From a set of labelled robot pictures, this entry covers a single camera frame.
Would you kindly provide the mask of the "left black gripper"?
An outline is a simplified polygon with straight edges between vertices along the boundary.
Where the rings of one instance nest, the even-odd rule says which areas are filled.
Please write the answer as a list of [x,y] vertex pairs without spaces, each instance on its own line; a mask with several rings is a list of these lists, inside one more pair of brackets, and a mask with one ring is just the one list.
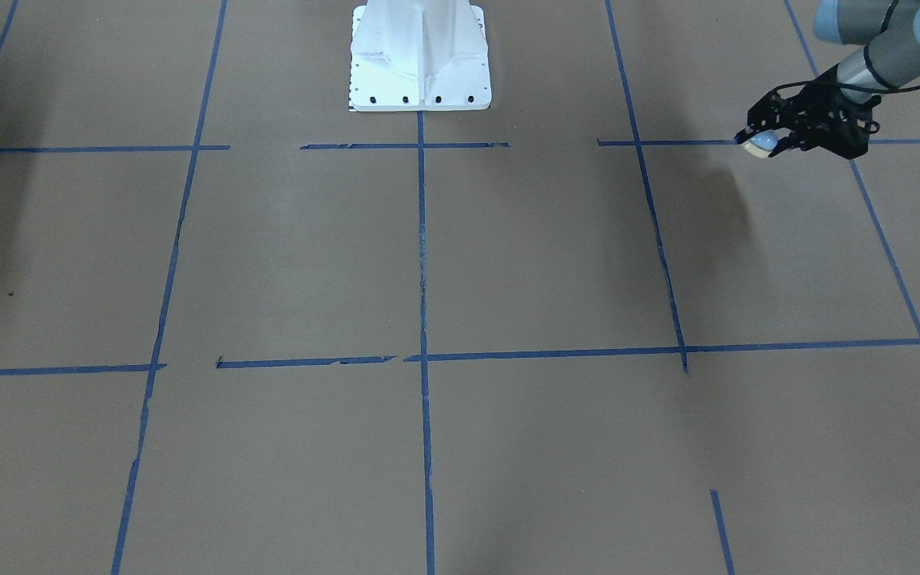
[[[855,103],[834,86],[810,84],[799,94],[784,96],[777,89],[763,95],[746,113],[745,127],[736,134],[738,145],[775,145],[770,159],[797,149],[825,149],[839,157],[868,153],[870,138],[879,131],[873,109],[879,95]],[[795,127],[787,116],[795,113]]]

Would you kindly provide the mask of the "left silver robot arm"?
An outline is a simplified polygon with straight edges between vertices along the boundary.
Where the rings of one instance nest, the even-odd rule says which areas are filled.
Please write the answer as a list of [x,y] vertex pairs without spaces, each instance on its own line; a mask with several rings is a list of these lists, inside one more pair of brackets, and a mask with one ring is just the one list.
[[790,149],[858,159],[879,129],[873,109],[883,96],[919,89],[920,1],[822,1],[813,30],[855,51],[814,79],[793,81],[795,94],[777,86],[748,110],[735,141],[760,159]]

